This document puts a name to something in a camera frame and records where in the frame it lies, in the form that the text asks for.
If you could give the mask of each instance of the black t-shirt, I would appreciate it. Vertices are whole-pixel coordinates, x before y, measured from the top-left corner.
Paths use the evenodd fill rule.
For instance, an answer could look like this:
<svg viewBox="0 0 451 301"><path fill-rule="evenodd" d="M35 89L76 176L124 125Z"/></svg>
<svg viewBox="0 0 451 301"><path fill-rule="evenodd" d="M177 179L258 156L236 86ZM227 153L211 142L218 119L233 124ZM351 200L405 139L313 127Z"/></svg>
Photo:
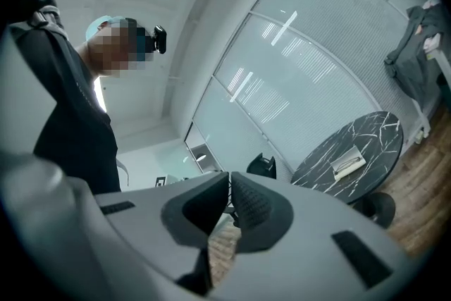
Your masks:
<svg viewBox="0 0 451 301"><path fill-rule="evenodd" d="M34 74L56 100L35 154L85 180L92 193L119 192L117 145L110 118L100 108L93 79L66 39L33 30L17 41Z"/></svg>

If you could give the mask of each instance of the person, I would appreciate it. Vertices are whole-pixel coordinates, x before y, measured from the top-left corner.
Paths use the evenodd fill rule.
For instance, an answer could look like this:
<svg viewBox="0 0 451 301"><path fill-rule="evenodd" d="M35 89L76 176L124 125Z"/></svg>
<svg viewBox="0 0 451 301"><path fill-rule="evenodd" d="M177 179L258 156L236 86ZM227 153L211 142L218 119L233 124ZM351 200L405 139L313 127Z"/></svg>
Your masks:
<svg viewBox="0 0 451 301"><path fill-rule="evenodd" d="M17 36L17 24L32 17L30 4L48 10L46 16L55 20L58 30L36 27ZM58 164L67 176L85 180L93 194L121 191L116 139L111 119L97 101L94 81L148 60L144 43L149 33L132 18L101 17L88 28L86 42L74 48L54 0L25 0L19 13L10 21L11 33L33 73L56 100L34 153Z"/></svg>

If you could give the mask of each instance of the black slot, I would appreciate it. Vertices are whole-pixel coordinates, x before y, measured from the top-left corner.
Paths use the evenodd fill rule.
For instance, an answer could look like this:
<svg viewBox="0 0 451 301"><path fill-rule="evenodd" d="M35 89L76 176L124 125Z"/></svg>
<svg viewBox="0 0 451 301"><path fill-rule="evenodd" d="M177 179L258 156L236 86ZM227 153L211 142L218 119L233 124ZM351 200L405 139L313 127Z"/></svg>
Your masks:
<svg viewBox="0 0 451 301"><path fill-rule="evenodd" d="M367 288L385 280L392 271L353 232L343 231L332 235L354 270Z"/></svg>
<svg viewBox="0 0 451 301"><path fill-rule="evenodd" d="M130 202L120 202L115 204L109 204L108 206L102 206L100 207L100 210L103 214L115 214L116 212L125 211L126 209L133 208L135 205Z"/></svg>

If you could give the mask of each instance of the black marble tabletop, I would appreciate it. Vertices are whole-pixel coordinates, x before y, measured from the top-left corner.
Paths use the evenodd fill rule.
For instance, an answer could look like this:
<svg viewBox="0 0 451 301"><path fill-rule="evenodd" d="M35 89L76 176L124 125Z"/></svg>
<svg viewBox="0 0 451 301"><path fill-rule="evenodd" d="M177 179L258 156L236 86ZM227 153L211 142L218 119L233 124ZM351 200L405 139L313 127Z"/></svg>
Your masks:
<svg viewBox="0 0 451 301"><path fill-rule="evenodd" d="M298 167L291 183L328 193L351 204L376 189L390 174L402 148L400 120L390 112L374 112L333 133ZM356 146L366 164L340 180L331 162Z"/></svg>

